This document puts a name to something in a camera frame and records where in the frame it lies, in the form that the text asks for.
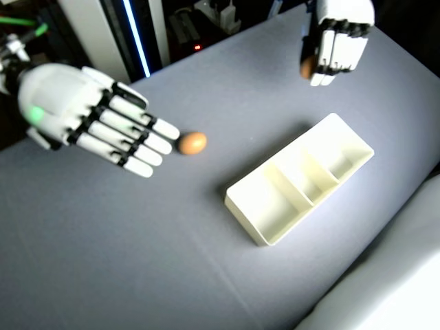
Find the white robotic hand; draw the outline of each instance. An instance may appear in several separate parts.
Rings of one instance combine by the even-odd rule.
[[[310,85],[329,85],[336,74],[359,63],[374,25],[371,0],[317,0],[311,32],[318,44]]]
[[[146,112],[146,98],[90,67],[35,67],[23,73],[18,101],[31,124],[28,135],[41,146],[76,144],[143,177],[153,174],[173,149],[169,140],[180,134]]]

